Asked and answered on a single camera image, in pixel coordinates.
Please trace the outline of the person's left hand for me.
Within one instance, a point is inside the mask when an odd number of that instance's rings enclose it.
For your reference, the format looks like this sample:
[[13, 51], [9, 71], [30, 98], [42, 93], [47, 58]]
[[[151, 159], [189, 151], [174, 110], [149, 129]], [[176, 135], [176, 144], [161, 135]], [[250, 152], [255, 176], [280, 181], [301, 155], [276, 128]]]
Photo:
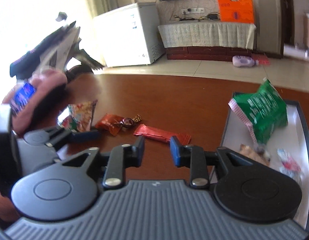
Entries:
[[24, 133], [35, 115], [48, 109], [44, 104], [52, 106], [66, 85], [65, 73], [53, 68], [34, 73], [27, 82], [16, 84], [2, 101], [11, 107], [12, 129], [17, 134]]

